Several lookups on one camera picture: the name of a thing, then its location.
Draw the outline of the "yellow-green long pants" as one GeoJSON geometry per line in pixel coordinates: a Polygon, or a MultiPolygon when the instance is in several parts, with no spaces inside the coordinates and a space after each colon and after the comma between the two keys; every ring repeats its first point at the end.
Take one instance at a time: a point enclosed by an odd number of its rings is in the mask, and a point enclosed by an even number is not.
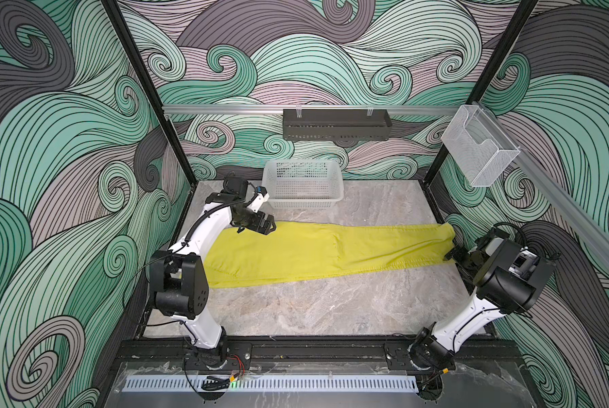
{"type": "Polygon", "coordinates": [[[268,236],[223,231],[204,261],[214,288],[257,287],[442,265],[450,224],[342,226],[280,222],[268,236]]]}

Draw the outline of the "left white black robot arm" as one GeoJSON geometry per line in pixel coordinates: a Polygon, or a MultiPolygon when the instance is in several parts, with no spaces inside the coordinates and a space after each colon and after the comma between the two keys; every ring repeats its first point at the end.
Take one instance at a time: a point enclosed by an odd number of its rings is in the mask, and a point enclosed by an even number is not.
{"type": "Polygon", "coordinates": [[[149,262],[150,301],[154,309],[183,327],[190,347],[206,367],[219,368],[228,360],[227,335],[207,308],[209,282],[204,261],[219,235],[229,227],[239,232],[268,235],[275,219],[260,208],[270,198],[267,188],[231,176],[222,190],[210,194],[187,233],[167,250],[153,253],[149,262]]]}

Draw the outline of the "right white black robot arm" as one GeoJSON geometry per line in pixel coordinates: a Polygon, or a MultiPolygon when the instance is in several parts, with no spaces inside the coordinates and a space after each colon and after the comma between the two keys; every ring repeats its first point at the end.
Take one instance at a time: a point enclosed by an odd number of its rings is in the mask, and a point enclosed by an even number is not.
{"type": "Polygon", "coordinates": [[[497,223],[471,250],[455,246],[445,256],[473,286],[466,304],[444,321],[422,329],[409,347],[413,367],[423,372],[453,368],[462,345],[489,323],[524,314],[552,277],[559,255],[546,258],[527,245],[514,224],[497,223]]]}

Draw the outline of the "white plastic mesh basket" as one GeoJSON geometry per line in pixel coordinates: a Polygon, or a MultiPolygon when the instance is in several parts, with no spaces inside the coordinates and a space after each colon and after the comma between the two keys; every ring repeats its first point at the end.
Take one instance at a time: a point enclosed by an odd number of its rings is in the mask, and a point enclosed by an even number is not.
{"type": "Polygon", "coordinates": [[[262,185],[277,210],[324,210],[345,198],[340,165],[335,160],[271,160],[262,185]]]}

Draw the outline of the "black perforated wall tray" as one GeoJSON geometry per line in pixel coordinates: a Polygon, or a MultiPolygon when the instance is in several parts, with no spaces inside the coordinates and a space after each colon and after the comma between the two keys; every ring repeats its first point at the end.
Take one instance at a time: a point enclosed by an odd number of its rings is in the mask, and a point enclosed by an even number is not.
{"type": "Polygon", "coordinates": [[[290,141],[358,141],[389,139],[393,123],[387,110],[285,110],[282,136],[290,141]]]}

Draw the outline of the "clear acrylic wall holder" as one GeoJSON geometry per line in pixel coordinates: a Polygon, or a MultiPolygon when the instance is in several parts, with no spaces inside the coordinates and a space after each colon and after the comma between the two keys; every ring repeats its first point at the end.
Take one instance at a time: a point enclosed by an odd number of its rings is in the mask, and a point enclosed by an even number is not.
{"type": "Polygon", "coordinates": [[[442,144],[472,187],[489,187],[520,154],[503,125],[483,105],[461,105],[442,144]]]}

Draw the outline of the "right aluminium rail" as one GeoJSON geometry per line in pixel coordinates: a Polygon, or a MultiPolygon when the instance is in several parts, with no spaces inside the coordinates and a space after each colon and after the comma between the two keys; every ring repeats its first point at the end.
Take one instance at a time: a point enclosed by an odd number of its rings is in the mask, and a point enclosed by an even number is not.
{"type": "Polygon", "coordinates": [[[566,165],[549,136],[518,114],[513,115],[512,121],[500,121],[481,103],[474,102],[473,106],[486,114],[486,124],[492,128],[494,137],[508,139],[519,149],[515,162],[609,273],[609,235],[569,194],[566,165]]]}

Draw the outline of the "aluminium rail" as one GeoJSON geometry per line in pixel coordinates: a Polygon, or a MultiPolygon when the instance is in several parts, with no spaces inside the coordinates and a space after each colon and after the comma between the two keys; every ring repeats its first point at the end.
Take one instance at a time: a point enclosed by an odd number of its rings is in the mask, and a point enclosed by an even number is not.
{"type": "Polygon", "coordinates": [[[163,105],[167,115],[280,115],[285,110],[296,112],[329,110],[329,111],[362,111],[367,114],[375,110],[386,110],[395,116],[450,116],[459,109],[459,105],[425,106],[425,105],[163,105]]]}
{"type": "Polygon", "coordinates": [[[481,103],[474,102],[473,106],[486,114],[486,124],[492,128],[494,137],[508,139],[519,149],[515,162],[609,273],[609,235],[569,194],[566,165],[549,136],[518,114],[513,115],[512,121],[500,121],[481,103]]]}

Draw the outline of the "back aluminium rail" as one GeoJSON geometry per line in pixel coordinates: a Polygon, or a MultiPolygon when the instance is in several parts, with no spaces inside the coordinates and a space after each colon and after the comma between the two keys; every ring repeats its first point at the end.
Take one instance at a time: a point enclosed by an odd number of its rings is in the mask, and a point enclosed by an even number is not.
{"type": "Polygon", "coordinates": [[[450,116],[459,109],[459,105],[425,106],[425,105],[163,105],[167,115],[280,115],[285,110],[296,112],[329,110],[329,111],[362,111],[367,114],[375,110],[386,110],[395,116],[450,116]]]}

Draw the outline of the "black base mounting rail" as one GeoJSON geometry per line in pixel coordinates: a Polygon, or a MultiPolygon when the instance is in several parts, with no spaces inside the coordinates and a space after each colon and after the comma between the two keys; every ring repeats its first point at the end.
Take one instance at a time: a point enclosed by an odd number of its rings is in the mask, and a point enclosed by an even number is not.
{"type": "Polygon", "coordinates": [[[222,357],[197,351],[180,338],[124,341],[114,363],[168,363],[195,370],[265,372],[299,363],[369,364],[389,371],[424,373],[428,367],[413,354],[413,338],[395,336],[244,337],[231,336],[222,357]]]}

